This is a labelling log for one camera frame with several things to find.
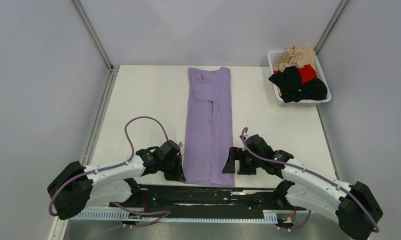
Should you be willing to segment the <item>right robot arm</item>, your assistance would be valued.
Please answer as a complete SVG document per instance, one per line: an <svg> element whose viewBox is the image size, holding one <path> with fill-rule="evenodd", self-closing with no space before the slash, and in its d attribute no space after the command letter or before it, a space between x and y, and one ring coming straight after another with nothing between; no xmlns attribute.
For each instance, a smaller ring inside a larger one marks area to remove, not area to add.
<svg viewBox="0 0 401 240"><path fill-rule="evenodd" d="M284 150L273 150L255 134L245 137L243 147L231 147L222 168L224 174L254 175L261 168L281 182L271 193L278 208L303 208L324 216L354 240L367 240L378 232L384 213L370 188L318 173ZM239 170L235 171L235 161Z"/></svg>

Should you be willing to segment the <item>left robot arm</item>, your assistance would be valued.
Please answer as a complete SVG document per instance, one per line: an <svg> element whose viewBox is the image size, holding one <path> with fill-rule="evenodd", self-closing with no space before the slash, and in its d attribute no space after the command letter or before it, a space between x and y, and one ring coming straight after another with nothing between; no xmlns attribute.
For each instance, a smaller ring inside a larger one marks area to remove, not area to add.
<svg viewBox="0 0 401 240"><path fill-rule="evenodd" d="M49 213L60 220L75 217L89 207L112 202L137 206L142 193L130 179L162 172L167 181L186 181L181 142L168 140L161 146L140 149L131 159L105 165L69 163L48 185Z"/></svg>

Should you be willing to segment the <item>purple t shirt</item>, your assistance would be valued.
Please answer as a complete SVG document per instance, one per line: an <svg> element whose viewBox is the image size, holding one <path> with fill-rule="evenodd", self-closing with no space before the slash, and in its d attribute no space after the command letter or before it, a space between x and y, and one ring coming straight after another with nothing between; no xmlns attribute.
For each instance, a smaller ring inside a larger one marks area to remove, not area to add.
<svg viewBox="0 0 401 240"><path fill-rule="evenodd" d="M231 71L188 68L183 172L188 184L235 185L223 173L233 146Z"/></svg>

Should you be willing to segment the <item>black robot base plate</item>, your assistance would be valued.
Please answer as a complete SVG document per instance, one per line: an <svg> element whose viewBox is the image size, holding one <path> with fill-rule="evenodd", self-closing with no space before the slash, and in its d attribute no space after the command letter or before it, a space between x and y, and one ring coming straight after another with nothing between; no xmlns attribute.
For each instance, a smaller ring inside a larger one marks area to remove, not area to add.
<svg viewBox="0 0 401 240"><path fill-rule="evenodd" d="M120 203L125 208L151 212L170 211L180 218L249 218L262 211L293 213L296 207L274 194L272 188L229 188L140 184Z"/></svg>

